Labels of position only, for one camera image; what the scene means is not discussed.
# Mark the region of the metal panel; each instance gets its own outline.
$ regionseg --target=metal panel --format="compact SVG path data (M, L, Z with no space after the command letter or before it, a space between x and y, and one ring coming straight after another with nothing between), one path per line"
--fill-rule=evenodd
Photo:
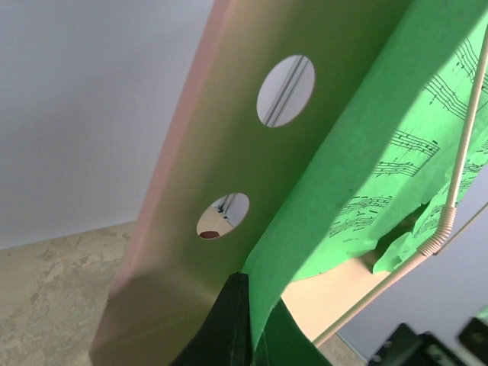
M396 26L409 0L216 0L159 157L91 357L97 365L168 364L238 271ZM279 128L256 98L288 56L316 71L308 105ZM219 197L250 208L231 233L196 234Z

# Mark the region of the beige carpet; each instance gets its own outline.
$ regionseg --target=beige carpet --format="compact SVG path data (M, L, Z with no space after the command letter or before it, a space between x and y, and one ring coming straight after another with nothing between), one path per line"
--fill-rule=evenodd
M133 224L0 251L0 365L89 366L87 350ZM364 362L339 337L335 366Z

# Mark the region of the green sheet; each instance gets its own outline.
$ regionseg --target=green sheet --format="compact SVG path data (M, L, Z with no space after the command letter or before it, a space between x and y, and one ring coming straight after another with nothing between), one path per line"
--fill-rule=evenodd
M417 1L410 7L244 265L255 347L293 278L316 275L373 249L435 197L422 219L433 210L452 169L464 91L472 78L454 51L486 9L484 0ZM471 39L472 47L477 39ZM467 79L455 85L454 75L461 80L463 72ZM485 120L478 121L477 151L483 151L485 127ZM470 159L476 164L474 155ZM394 268L428 231L395 242L376 270Z

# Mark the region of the black object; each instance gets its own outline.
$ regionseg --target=black object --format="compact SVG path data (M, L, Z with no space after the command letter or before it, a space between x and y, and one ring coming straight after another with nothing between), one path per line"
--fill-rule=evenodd
M368 366L466 366L430 332L417 335L402 323L368 362Z
M471 318L457 339L481 362L488 364L488 325L484 321Z
M171 366L249 366L251 359L249 280L247 274L235 273Z
M255 366L332 366L303 335L283 300L271 312L255 352Z
M251 362L254 366L332 366L298 329L282 300L271 312L253 354L249 279L235 273L196 336L170 366L249 366Z

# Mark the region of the white wall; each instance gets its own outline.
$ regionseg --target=white wall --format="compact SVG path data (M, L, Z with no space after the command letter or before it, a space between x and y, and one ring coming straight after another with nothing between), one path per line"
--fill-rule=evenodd
M0 249L135 220L211 0L0 0Z
M488 201L488 165L459 204L454 231ZM488 305L488 211L439 256L428 259L380 295L339 334L369 358L399 323L431 331L453 349L468 319Z

